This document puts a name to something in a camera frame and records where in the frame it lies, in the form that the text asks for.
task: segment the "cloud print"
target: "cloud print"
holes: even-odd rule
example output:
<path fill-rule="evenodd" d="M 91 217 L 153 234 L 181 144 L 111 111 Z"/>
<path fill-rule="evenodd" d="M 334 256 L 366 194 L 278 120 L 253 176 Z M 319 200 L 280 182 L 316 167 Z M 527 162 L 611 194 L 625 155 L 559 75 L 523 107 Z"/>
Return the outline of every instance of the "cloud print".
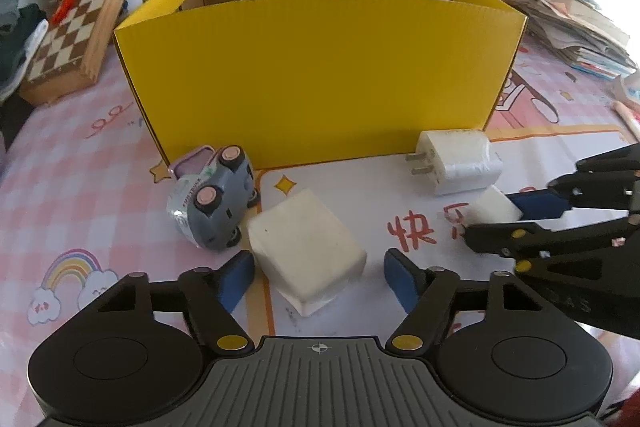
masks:
<path fill-rule="evenodd" d="M 118 276 L 111 270 L 92 271 L 84 282 L 84 288 L 78 295 L 78 309 L 85 308 L 96 297 L 102 295 L 118 281 Z"/>
<path fill-rule="evenodd" d="M 43 287 L 36 288 L 27 313 L 29 324 L 32 326 L 44 324 L 47 321 L 56 320 L 59 315 L 60 301 L 53 295 L 52 290 L 46 290 Z"/>

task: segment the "chessboard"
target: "chessboard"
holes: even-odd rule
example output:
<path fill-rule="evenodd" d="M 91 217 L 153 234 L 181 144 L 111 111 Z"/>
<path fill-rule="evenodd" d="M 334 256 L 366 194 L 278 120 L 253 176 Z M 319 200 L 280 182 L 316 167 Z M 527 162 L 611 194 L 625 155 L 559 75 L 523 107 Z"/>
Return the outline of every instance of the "chessboard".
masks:
<path fill-rule="evenodd" d="M 74 0 L 40 44 L 20 87 L 21 97 L 39 105 L 94 85 L 123 1 Z"/>

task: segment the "white block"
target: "white block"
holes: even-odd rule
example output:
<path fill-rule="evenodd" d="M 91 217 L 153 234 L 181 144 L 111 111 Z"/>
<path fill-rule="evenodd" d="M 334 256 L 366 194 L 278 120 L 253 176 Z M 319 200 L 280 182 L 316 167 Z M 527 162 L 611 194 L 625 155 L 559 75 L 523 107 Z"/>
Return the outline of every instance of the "white block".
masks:
<path fill-rule="evenodd" d="M 247 231 L 270 285 L 303 317 L 357 279 L 367 260 L 351 232 L 308 188 L 253 217 Z"/>
<path fill-rule="evenodd" d="M 478 130 L 422 131 L 415 152 L 426 155 L 437 196 L 488 187 L 502 174 L 502 161 Z"/>
<path fill-rule="evenodd" d="M 495 185 L 491 185 L 466 208 L 465 225 L 515 223 L 521 217 L 522 211 Z"/>

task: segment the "toy car wheel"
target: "toy car wheel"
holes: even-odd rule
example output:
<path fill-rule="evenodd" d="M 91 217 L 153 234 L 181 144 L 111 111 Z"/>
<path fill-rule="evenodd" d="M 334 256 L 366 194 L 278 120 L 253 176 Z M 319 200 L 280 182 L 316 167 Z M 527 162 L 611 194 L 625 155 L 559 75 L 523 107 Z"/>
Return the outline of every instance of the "toy car wheel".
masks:
<path fill-rule="evenodd" d="M 210 216 L 213 211 L 222 203 L 222 188 L 215 185 L 204 185 L 200 187 L 193 197 L 193 204 L 196 208 Z"/>
<path fill-rule="evenodd" d="M 219 156 L 219 162 L 227 169 L 236 172 L 244 161 L 244 151 L 237 145 L 225 147 Z"/>
<path fill-rule="evenodd" d="M 254 188 L 254 193 L 251 194 L 251 198 L 247 201 L 247 208 L 254 208 L 256 204 L 260 202 L 260 192 L 258 192 L 257 188 Z"/>
<path fill-rule="evenodd" d="M 240 229 L 238 227 L 234 228 L 234 231 L 231 233 L 231 239 L 226 242 L 226 247 L 231 248 L 240 243 L 242 239 L 242 234 L 240 233 Z"/>

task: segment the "grey ribbed plate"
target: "grey ribbed plate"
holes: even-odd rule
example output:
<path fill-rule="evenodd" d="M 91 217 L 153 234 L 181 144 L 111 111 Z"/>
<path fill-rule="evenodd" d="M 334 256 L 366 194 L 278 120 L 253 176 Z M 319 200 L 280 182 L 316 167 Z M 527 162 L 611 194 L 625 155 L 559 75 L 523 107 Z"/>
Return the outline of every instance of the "grey ribbed plate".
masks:
<path fill-rule="evenodd" d="M 47 419 L 42 427 L 62 427 Z M 141 427 L 497 427 L 450 399 L 418 360 L 372 338 L 268 337 L 242 359 L 216 362 L 203 385 Z M 601 425 L 591 416 L 567 427 Z"/>

